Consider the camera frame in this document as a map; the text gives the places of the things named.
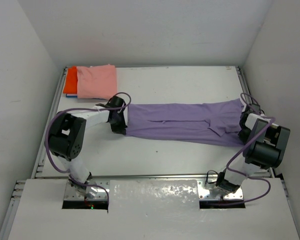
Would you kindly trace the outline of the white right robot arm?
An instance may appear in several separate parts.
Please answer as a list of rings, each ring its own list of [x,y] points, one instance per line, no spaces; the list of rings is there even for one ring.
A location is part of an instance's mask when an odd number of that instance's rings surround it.
[[[283,161],[291,130],[262,113],[257,103],[248,104],[240,116],[239,139],[243,149],[226,164],[208,188],[215,196],[234,194],[260,170],[277,168]]]

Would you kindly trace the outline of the aluminium front table rail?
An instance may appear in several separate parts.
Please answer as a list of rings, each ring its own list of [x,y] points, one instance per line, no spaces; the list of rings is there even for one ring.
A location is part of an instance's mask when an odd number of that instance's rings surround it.
[[[150,175],[93,175],[94,179],[146,179],[146,180],[177,180],[177,179],[206,179],[207,174],[150,174]],[[43,176],[42,172],[34,175],[35,179],[66,179],[68,175]]]

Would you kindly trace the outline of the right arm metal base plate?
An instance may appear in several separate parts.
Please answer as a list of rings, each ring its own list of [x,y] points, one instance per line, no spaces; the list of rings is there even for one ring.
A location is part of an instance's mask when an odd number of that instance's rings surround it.
[[[200,201],[217,202],[217,201],[243,201],[244,195],[240,187],[235,193],[226,193],[215,187],[215,184],[205,183],[203,180],[197,181],[197,193]]]

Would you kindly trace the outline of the white foam front cover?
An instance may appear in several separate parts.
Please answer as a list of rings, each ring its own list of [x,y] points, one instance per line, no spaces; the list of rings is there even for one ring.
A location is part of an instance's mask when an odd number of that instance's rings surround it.
[[[65,179],[29,179],[11,240],[296,240],[279,179],[244,208],[200,209],[193,180],[113,180],[109,209],[64,209]]]

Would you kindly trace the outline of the folded orange t-shirt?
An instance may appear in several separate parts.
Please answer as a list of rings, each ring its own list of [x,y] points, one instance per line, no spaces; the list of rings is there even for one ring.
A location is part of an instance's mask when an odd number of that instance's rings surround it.
[[[78,85],[77,67],[72,66],[67,69],[65,77],[65,85],[63,88],[63,94],[76,95]]]

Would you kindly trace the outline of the aluminium right table rail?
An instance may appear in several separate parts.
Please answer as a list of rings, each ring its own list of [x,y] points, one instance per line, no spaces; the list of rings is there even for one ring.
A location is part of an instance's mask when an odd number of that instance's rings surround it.
[[[274,120],[265,116],[258,100],[248,91],[246,83],[240,99],[245,104],[243,112],[248,113],[245,126],[251,132],[241,151],[242,165],[235,170],[249,179],[256,179],[257,172],[268,170],[277,160],[277,151],[271,136]]]

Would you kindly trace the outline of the folded pink t-shirt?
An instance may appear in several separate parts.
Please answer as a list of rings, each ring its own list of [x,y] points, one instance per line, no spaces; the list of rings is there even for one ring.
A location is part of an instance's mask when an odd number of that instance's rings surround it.
[[[114,65],[78,66],[77,98],[109,100],[117,93],[117,70]]]

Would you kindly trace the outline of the purple t-shirt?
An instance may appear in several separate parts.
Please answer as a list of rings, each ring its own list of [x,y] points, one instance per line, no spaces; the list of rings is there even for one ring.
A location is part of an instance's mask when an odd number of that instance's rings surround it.
[[[240,99],[216,103],[131,104],[126,134],[149,140],[241,147]]]

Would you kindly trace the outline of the aluminium table rail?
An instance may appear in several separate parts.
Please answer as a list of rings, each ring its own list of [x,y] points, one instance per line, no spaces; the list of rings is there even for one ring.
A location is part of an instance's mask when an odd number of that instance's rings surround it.
[[[40,142],[40,146],[38,149],[38,153],[35,159],[35,163],[34,163],[34,167],[31,173],[31,179],[35,179],[35,178],[40,178],[41,174],[43,172],[43,167],[45,164],[45,158],[46,158],[46,148],[45,148],[45,138],[46,138],[46,131],[48,129],[49,123],[50,121],[53,119],[53,117],[55,116],[58,106],[59,106],[59,102],[60,102],[60,98],[63,92],[63,87],[64,87],[64,83],[65,83],[65,79],[66,79],[66,75],[67,75],[67,71],[68,71],[68,67],[64,67],[61,71],[61,74],[59,76],[58,82],[57,82],[57,87],[53,96],[53,100],[52,100],[52,104],[51,104],[51,108],[49,111],[49,115],[47,117],[47,122],[44,128],[44,132],[43,132],[43,136]]]
[[[277,160],[277,151],[271,136],[274,120],[265,116],[258,100],[248,91],[246,83],[240,99],[245,104],[243,112],[248,113],[245,126],[251,132],[241,151],[242,165],[235,170],[249,179],[256,179],[257,172],[268,170]]]
[[[93,175],[94,179],[146,179],[146,180],[177,180],[177,179],[206,179],[207,174],[150,174],[150,175]],[[42,172],[34,175],[35,179],[66,179],[68,175],[43,176]]]

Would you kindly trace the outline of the aluminium left table rail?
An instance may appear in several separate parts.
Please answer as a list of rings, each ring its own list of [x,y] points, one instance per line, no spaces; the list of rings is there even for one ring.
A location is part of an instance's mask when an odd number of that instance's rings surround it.
[[[52,104],[51,104],[51,108],[49,111],[49,115],[47,117],[47,122],[44,128],[44,132],[43,132],[43,136],[40,142],[40,146],[38,149],[38,153],[35,159],[35,163],[34,163],[34,167],[31,173],[31,179],[35,179],[35,178],[40,178],[41,174],[43,172],[43,167],[45,164],[45,158],[46,158],[46,148],[45,148],[45,138],[46,138],[46,131],[48,129],[49,123],[50,121],[53,119],[53,117],[55,116],[58,106],[59,106],[59,102],[60,102],[60,98],[63,92],[63,87],[64,87],[64,83],[65,83],[65,79],[66,79],[66,75],[67,75],[67,71],[68,71],[68,67],[64,67],[61,71],[61,74],[59,76],[58,82],[57,82],[57,87],[53,96],[53,100],[52,100]]]

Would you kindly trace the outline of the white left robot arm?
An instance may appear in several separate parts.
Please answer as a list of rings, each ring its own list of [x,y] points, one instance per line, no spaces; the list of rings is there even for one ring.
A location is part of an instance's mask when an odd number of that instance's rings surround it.
[[[92,183],[92,174],[80,158],[85,132],[96,125],[109,124],[114,134],[126,134],[124,111],[131,99],[126,102],[119,94],[92,108],[75,107],[59,111],[45,132],[44,147],[48,161],[57,172],[67,174],[70,185],[86,196],[105,188]]]

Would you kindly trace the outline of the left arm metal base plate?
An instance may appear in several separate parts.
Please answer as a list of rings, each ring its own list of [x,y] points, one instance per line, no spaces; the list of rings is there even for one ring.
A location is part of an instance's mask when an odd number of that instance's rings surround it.
[[[107,193],[110,192],[109,181],[93,181],[90,184],[98,185],[99,187],[92,186],[87,189],[83,189],[80,186],[73,185],[69,180],[66,184],[64,191],[64,201],[83,201],[87,198],[91,201],[107,201]]]

